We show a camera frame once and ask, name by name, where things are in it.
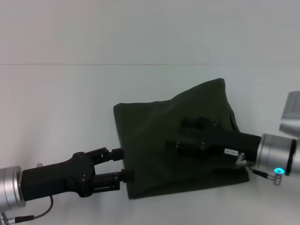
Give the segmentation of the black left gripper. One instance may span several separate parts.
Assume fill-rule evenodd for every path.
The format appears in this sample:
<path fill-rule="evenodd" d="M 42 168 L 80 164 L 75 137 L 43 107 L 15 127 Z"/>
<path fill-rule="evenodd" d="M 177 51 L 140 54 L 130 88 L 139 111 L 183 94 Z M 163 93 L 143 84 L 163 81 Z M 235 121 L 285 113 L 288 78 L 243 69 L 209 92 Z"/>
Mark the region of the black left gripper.
<path fill-rule="evenodd" d="M 23 198 L 31 201 L 65 192 L 75 192 L 80 197 L 88 197 L 92 191 L 100 193 L 120 190 L 121 182 L 135 180 L 133 171 L 123 169 L 120 172 L 95 175 L 94 165 L 124 158 L 122 148 L 109 151 L 103 147 L 86 154 L 75 153 L 65 162 L 24 170 L 21 179 Z"/>

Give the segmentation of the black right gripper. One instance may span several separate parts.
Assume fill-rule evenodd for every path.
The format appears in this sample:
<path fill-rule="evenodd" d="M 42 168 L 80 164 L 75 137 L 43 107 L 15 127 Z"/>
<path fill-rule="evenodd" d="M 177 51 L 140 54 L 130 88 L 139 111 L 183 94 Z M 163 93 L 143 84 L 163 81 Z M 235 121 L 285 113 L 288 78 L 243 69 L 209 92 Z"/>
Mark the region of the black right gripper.
<path fill-rule="evenodd" d="M 180 125 L 185 128 L 203 129 L 204 147 L 209 152 L 235 150 L 245 154 L 246 160 L 256 161 L 261 141 L 259 136 L 225 130 L 218 121 L 205 117 L 183 118 Z M 178 155 L 206 155 L 206 150 L 197 145 L 173 140 L 165 141 L 165 149 Z"/>

